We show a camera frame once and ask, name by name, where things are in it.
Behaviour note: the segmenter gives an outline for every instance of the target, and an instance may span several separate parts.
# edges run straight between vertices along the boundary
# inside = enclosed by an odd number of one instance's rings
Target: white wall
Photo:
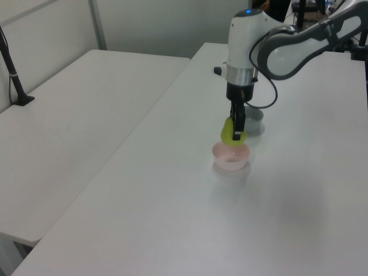
[[[248,0],[93,0],[108,50],[193,57],[204,42],[227,43]]]
[[[98,49],[88,0],[57,0],[3,26],[3,31],[26,93]],[[0,56],[0,112],[9,107],[8,76]]]

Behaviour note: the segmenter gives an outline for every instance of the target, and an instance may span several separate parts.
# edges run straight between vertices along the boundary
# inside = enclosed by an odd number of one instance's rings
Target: table
[[[277,82],[249,164],[225,172],[226,58],[204,44],[14,276],[366,275],[364,63],[324,53]],[[260,77],[253,104],[272,97]]]
[[[189,62],[90,51],[0,115],[0,235],[34,246]]]

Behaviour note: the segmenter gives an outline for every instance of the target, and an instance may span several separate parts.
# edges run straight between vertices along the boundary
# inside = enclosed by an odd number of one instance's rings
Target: black cable
[[[256,68],[256,70],[258,70],[258,72],[260,72],[262,75],[264,75],[266,77],[266,79],[271,83],[272,87],[274,88],[275,90],[275,98],[273,100],[272,103],[270,103],[269,105],[265,105],[265,106],[254,106],[254,105],[251,105],[249,104],[248,102],[246,102],[246,104],[248,106],[250,106],[251,108],[258,108],[258,109],[264,109],[264,108],[269,108],[270,106],[273,106],[276,101],[277,101],[277,98],[278,98],[278,92],[277,92],[277,88],[276,88],[276,85],[274,84],[274,82],[269,78],[267,77],[263,72],[261,72],[261,70],[259,69],[259,67],[253,62],[252,60],[252,53],[253,53],[253,50],[254,48],[266,37],[268,36],[269,33],[266,33],[264,36],[262,36],[254,45],[253,47],[251,48],[250,52],[249,52],[249,60],[250,62],[252,63],[252,65],[254,66],[254,68]]]
[[[293,12],[291,12],[287,17],[285,17],[285,19],[287,19],[290,15],[292,15],[293,14]]]
[[[5,36],[1,26],[0,26],[0,34],[5,40],[6,48],[9,50],[9,45],[7,43],[6,36]],[[12,79],[11,76],[9,76],[9,101],[10,101],[10,104],[13,105],[13,101],[12,101],[12,83],[11,83],[12,80],[11,79]]]
[[[8,44],[7,44],[7,40],[6,40],[6,36],[5,36],[5,34],[4,34],[4,32],[3,32],[2,28],[1,28],[1,26],[0,26],[0,33],[1,33],[2,37],[4,38],[4,40],[5,40],[6,47],[9,49],[9,46],[8,46]]]
[[[9,101],[10,101],[10,104],[13,105],[13,102],[12,102],[12,78],[9,76]]]

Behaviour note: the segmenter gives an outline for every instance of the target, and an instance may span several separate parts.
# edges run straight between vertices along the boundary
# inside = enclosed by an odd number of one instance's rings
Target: yellow sponge
[[[224,127],[221,131],[221,140],[226,145],[231,146],[242,145],[247,138],[247,132],[242,131],[242,133],[240,134],[240,140],[234,141],[232,140],[233,129],[234,129],[234,122],[232,121],[231,117],[228,117],[225,120]]]

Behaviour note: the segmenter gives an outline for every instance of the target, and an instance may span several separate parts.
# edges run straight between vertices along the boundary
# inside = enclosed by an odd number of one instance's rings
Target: robotic arm
[[[309,60],[368,28],[368,0],[346,0],[336,13],[296,32],[261,10],[243,10],[231,21],[227,59],[227,98],[233,140],[240,140],[260,71],[267,79],[295,75]]]

